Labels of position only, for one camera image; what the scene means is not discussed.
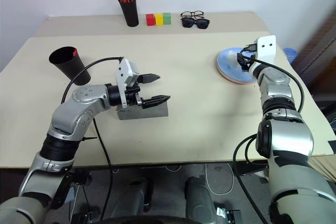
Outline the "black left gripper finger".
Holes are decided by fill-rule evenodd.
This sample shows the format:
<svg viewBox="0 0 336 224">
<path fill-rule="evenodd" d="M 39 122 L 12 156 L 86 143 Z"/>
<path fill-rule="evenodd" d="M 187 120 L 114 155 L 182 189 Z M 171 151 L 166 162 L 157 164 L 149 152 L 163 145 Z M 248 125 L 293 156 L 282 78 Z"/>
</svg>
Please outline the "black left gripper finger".
<svg viewBox="0 0 336 224">
<path fill-rule="evenodd" d="M 141 107 L 143 109 L 152 108 L 166 102 L 170 98 L 169 95 L 156 95 L 150 99 L 141 99 Z"/>
<path fill-rule="evenodd" d="M 146 84 L 146 83 L 151 83 L 156 80 L 160 79 L 159 75 L 152 74 L 152 73 L 147 73 L 147 74 L 141 74 L 137 78 L 138 83 Z"/>
</svg>

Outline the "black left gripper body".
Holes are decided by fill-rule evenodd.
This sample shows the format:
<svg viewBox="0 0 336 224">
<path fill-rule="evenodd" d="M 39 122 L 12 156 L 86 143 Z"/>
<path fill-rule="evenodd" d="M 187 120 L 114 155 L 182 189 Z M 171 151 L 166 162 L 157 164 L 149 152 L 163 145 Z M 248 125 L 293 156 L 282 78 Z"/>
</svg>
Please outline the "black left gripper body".
<svg viewBox="0 0 336 224">
<path fill-rule="evenodd" d="M 127 101 L 127 106 L 132 106 L 132 105 L 141 106 L 142 105 L 142 98 L 140 97 L 139 92 L 140 92 L 140 86 L 138 82 L 136 82 L 131 87 L 126 87 L 125 98 Z"/>
</svg>

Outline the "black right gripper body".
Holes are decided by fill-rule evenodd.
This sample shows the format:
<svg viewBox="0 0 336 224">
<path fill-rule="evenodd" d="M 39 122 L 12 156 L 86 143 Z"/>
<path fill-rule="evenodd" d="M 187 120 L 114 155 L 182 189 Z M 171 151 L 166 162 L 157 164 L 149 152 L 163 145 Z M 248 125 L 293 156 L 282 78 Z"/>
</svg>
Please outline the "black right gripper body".
<svg viewBox="0 0 336 224">
<path fill-rule="evenodd" d="M 249 56 L 244 56 L 242 52 L 237 53 L 237 62 L 241 66 L 242 72 L 249 71 L 251 65 L 254 63 Z"/>
</svg>

